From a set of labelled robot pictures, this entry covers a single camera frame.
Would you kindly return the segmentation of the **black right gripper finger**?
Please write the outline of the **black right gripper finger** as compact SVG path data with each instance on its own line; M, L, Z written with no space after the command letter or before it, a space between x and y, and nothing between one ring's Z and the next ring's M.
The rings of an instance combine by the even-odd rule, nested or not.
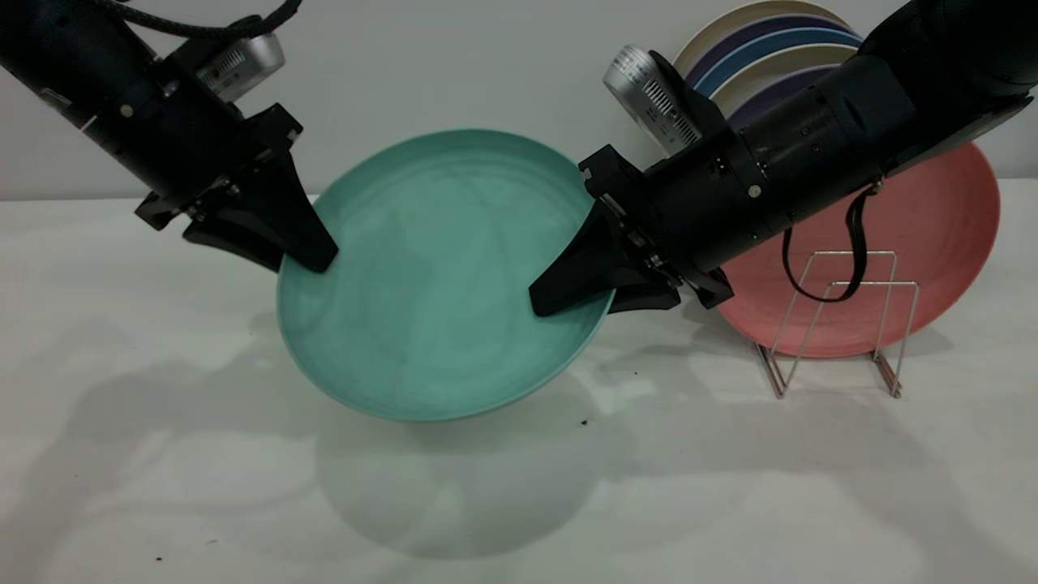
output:
M649 279L644 256L618 216L594 203L581 229L530 286L532 311L552 316L623 282Z
M668 280L623 282L614 289L609 314L628 311L667 311L678 307L681 298Z

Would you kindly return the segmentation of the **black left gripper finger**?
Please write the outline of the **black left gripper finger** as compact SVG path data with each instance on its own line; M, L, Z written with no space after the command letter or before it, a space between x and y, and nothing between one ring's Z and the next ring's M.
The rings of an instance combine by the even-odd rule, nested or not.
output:
M325 273L337 256L333 237L309 202L289 151L271 154L238 174L227 190L229 202L214 213L247 213L281 238L285 258Z
M229 252L278 273L285 252L281 238L269 225L247 213L207 213L196 218L182 237L189 243Z

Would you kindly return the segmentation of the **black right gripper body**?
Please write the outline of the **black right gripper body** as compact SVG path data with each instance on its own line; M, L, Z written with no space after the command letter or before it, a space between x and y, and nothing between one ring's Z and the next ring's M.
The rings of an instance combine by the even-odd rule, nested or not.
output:
M706 309L734 296L723 265L778 235L769 182L736 134L698 141L644 171L605 145L581 173L590 195L639 233L641 263L693 286Z

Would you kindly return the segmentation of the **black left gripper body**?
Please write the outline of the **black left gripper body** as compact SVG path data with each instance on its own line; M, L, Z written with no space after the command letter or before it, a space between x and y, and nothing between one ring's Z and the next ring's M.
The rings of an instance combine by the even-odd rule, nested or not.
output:
M279 104L244 118L181 64L152 64L97 111L97 144L148 186L135 213L155 230L289 151L302 129Z

